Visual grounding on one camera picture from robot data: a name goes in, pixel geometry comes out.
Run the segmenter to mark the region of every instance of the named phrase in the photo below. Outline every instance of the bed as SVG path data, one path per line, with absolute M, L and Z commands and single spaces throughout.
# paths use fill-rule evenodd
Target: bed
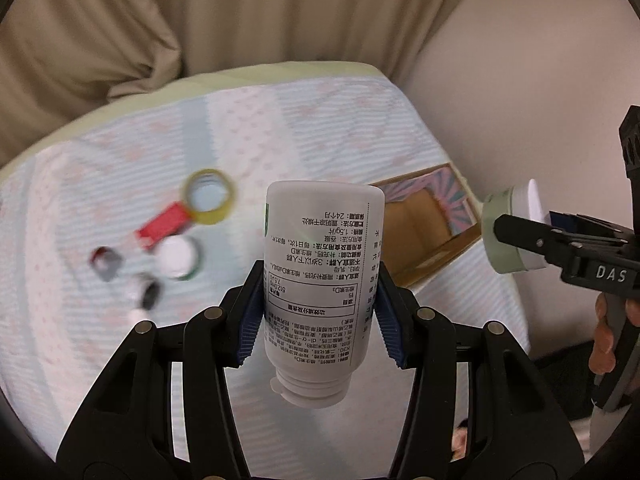
M 163 282 L 149 313 L 158 326 L 188 320 L 244 281 L 262 257 L 270 182 L 370 184 L 446 162 L 402 92 L 366 64 L 285 62 L 201 74 L 98 108 L 0 170 L 2 390 L 54 458 L 79 403 L 131 329 L 121 279 L 153 270 L 132 233 L 178 197 L 193 171 L 219 168 L 238 198 L 225 221 L 193 229 L 205 248 L 203 268 L 188 282 Z M 101 245 L 126 260 L 110 283 L 87 264 Z M 453 322 L 501 320 L 528 348 L 514 281 L 493 272 L 481 240 L 412 289 Z M 377 325 L 346 399 L 315 411 L 270 390 L 273 367 L 261 336 L 245 365 L 227 373 L 252 474 L 384 476 L 413 374 L 387 357 Z M 462 367 L 459 380 L 458 421 L 466 403 Z M 172 384 L 176 455 L 186 459 L 179 367 Z

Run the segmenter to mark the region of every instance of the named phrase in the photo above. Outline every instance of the brown box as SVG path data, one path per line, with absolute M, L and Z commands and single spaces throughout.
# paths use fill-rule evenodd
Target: brown box
M 450 164 L 372 185 L 385 193 L 382 261 L 398 286 L 433 276 L 481 237 L 478 212 Z

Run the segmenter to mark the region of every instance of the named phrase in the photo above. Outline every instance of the white wall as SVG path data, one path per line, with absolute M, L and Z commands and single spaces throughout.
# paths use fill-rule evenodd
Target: white wall
M 533 177 L 548 208 L 631 226 L 618 127 L 640 105 L 640 21 L 627 0 L 463 0 L 404 90 L 479 197 Z M 518 286 L 533 354 L 590 338 L 594 292 L 556 268 Z

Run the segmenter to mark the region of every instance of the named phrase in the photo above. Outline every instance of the beige curtain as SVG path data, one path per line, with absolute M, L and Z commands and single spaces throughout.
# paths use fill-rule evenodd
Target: beige curtain
M 178 75 L 350 60 L 400 84 L 459 0 L 16 0 L 0 24 L 0 166 Z

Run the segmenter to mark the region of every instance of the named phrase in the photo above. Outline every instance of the red object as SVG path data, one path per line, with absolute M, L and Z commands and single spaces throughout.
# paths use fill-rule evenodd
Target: red object
M 151 222 L 136 231 L 140 246 L 150 251 L 163 238 L 183 230 L 191 223 L 191 217 L 182 203 L 174 202 Z

